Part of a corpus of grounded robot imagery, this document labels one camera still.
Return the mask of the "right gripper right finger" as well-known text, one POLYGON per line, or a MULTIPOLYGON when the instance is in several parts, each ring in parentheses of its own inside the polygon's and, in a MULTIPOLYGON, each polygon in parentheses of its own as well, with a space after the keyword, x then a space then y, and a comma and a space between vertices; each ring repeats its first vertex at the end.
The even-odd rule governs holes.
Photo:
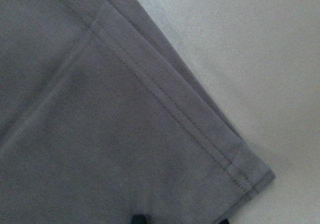
POLYGON ((220 220, 220 221, 218 222, 218 224, 230 224, 230 222, 229 222, 229 219, 228 219, 228 218, 224 218, 224 219, 220 220))

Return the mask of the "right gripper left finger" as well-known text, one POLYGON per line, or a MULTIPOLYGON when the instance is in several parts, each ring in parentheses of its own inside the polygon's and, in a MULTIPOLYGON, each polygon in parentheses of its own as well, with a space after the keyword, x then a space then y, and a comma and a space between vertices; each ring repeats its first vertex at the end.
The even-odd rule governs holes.
POLYGON ((131 218, 131 224, 147 224, 147 217, 144 214, 134 214, 131 218))

